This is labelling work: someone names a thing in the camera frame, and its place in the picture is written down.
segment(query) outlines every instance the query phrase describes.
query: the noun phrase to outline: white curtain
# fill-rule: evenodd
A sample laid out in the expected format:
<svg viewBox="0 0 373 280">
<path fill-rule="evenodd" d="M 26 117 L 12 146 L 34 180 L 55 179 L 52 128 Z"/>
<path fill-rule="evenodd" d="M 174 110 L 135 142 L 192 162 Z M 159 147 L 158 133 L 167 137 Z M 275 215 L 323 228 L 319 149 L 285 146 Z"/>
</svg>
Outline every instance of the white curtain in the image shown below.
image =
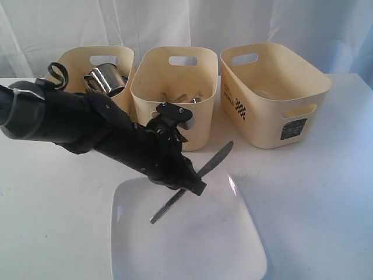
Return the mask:
<svg viewBox="0 0 373 280">
<path fill-rule="evenodd" d="M 0 0 L 0 77 L 44 76 L 66 50 L 284 44 L 373 87 L 373 0 Z"/>
</svg>

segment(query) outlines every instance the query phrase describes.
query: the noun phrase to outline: cup handle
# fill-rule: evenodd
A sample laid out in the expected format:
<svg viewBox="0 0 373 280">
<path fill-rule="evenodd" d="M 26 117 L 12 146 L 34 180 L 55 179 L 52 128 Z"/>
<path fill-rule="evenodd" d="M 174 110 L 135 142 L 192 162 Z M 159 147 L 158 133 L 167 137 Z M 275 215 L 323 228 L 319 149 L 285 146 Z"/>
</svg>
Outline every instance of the cup handle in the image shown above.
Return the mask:
<svg viewBox="0 0 373 280">
<path fill-rule="evenodd" d="M 92 84 L 90 83 L 90 81 L 94 81 L 94 78 L 90 75 L 86 75 L 83 77 L 83 80 L 85 81 L 86 85 L 87 85 L 87 89 L 91 92 L 97 92 L 97 93 L 101 93 L 99 90 L 95 89 Z"/>
</svg>

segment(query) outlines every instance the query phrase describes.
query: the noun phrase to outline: bin handle hole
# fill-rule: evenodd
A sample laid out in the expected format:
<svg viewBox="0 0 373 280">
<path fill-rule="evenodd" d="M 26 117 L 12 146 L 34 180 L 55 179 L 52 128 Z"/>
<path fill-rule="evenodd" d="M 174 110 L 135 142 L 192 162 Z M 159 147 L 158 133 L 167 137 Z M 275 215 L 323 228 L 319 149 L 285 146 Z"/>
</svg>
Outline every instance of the bin handle hole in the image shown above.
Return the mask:
<svg viewBox="0 0 373 280">
<path fill-rule="evenodd" d="M 100 65 L 103 63 L 119 64 L 119 57 L 116 55 L 92 55 L 89 61 L 92 65 Z"/>
<path fill-rule="evenodd" d="M 294 118 L 294 117 L 298 117 L 301 115 L 311 114 L 313 111 L 316 110 L 316 108 L 317 108 L 316 104 L 309 104 L 309 105 L 304 105 L 301 107 L 289 109 L 282 115 L 282 118 L 285 120 L 287 118 Z"/>
<path fill-rule="evenodd" d="M 195 66 L 198 64 L 198 59 L 188 56 L 172 56 L 168 59 L 168 63 L 175 66 Z"/>
<path fill-rule="evenodd" d="M 257 53 L 238 55 L 232 58 L 232 65 L 237 66 L 254 63 L 258 61 L 258 58 L 259 55 Z"/>
</svg>

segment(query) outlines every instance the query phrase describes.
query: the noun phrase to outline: checkered pattern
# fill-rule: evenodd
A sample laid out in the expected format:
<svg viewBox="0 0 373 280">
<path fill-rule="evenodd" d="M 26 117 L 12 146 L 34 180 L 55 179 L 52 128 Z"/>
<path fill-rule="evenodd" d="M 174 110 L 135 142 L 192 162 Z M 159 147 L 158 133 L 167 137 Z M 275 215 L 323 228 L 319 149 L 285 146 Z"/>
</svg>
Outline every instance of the checkered pattern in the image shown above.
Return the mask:
<svg viewBox="0 0 373 280">
<path fill-rule="evenodd" d="M 239 101 L 238 98 L 235 99 L 235 110 L 240 114 L 240 116 L 245 120 L 246 108 Z"/>
</svg>

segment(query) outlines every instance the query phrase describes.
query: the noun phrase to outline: knife blade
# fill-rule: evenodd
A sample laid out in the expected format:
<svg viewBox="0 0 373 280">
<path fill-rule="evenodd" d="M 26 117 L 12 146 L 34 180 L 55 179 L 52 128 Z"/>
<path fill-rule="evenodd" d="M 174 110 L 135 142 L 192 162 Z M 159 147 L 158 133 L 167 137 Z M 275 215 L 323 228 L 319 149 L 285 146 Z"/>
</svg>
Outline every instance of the knife blade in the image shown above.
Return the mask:
<svg viewBox="0 0 373 280">
<path fill-rule="evenodd" d="M 233 141 L 222 147 L 198 172 L 199 177 L 203 177 L 217 167 L 231 152 Z M 186 190 L 179 190 L 174 194 L 158 211 L 150 218 L 150 223 L 154 225 L 170 208 L 186 193 Z"/>
</svg>

